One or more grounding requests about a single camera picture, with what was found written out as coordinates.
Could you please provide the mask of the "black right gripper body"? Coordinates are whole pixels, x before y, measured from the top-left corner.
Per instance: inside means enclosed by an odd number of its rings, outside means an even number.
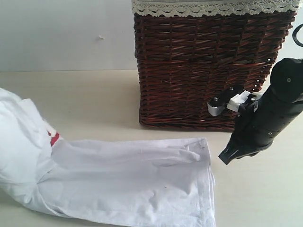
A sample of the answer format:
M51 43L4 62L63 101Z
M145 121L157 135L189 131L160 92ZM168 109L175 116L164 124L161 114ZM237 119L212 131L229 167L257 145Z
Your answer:
M303 111L303 61L284 58L275 64L270 86L235 125L231 137L256 149L267 149L274 138Z

